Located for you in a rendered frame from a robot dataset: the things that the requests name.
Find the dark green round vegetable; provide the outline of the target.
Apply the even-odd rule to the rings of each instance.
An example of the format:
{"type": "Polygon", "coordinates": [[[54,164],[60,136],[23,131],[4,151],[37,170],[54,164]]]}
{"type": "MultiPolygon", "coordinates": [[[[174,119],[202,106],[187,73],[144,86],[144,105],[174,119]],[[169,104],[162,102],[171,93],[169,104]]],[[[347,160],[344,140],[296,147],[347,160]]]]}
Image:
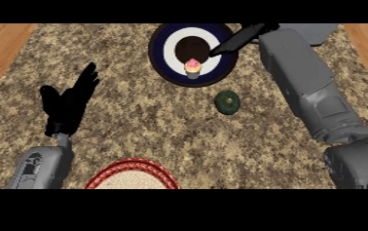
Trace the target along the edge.
{"type": "Polygon", "coordinates": [[[234,91],[221,91],[215,96],[215,108],[224,115],[233,115],[240,108],[240,97],[234,91]]]}

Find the pink frosted cupcake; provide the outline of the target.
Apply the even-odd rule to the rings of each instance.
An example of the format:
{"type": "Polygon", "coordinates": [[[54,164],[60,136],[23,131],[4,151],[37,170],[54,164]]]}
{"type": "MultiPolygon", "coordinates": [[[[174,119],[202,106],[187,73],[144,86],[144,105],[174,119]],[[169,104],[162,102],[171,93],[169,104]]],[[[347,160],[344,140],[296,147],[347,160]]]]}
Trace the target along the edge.
{"type": "Polygon", "coordinates": [[[197,79],[202,71],[202,64],[191,58],[184,64],[184,70],[190,79],[197,79]]]}

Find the round navy white placemat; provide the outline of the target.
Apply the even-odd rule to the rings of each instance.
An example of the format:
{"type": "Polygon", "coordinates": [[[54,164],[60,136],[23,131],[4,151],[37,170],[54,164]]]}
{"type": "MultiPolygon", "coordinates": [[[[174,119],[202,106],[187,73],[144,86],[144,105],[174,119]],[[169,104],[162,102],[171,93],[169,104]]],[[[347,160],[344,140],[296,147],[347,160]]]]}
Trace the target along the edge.
{"type": "Polygon", "coordinates": [[[209,51],[231,36],[224,23],[165,23],[150,40],[149,57],[160,77],[182,87],[205,87],[219,82],[231,72],[238,55],[225,54],[213,58],[209,51]],[[199,77],[190,79],[184,64],[196,59],[202,65],[199,77]]]}

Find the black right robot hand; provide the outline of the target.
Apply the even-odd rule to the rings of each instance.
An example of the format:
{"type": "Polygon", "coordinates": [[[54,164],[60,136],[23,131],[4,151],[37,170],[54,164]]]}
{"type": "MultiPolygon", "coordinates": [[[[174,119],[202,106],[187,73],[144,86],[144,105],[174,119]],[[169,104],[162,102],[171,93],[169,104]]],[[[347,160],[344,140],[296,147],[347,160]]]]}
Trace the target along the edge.
{"type": "Polygon", "coordinates": [[[230,38],[210,50],[209,57],[222,54],[235,53],[255,39],[265,33],[278,30],[280,24],[268,23],[243,23],[241,29],[230,36],[230,38]]]}

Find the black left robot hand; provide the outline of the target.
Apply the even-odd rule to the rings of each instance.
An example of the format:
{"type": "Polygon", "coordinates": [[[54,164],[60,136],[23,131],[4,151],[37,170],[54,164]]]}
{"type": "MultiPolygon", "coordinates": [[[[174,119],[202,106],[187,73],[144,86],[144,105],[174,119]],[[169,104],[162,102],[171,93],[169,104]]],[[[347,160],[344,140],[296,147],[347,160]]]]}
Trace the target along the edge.
{"type": "Polygon", "coordinates": [[[66,89],[63,94],[49,85],[40,87],[43,111],[47,114],[47,136],[72,135],[76,132],[97,84],[96,65],[91,62],[74,87],[66,89]]]}

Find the pale grey flat object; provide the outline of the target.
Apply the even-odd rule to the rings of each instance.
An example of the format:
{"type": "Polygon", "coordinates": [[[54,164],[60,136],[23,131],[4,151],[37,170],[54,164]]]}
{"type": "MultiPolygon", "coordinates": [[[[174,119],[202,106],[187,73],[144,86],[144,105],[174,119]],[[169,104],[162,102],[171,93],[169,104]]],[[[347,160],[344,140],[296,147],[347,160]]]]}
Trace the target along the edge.
{"type": "Polygon", "coordinates": [[[299,23],[293,26],[311,46],[321,46],[333,32],[336,23],[299,23]]]}

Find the red rimmed beige plate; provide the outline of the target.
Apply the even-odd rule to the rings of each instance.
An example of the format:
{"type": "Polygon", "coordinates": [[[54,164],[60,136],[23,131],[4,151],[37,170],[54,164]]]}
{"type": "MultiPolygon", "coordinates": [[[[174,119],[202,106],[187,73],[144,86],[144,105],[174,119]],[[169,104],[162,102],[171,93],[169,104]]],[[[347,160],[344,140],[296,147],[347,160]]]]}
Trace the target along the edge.
{"type": "Polygon", "coordinates": [[[113,162],[90,179],[87,189],[178,189],[168,169],[144,158],[113,162]]]}

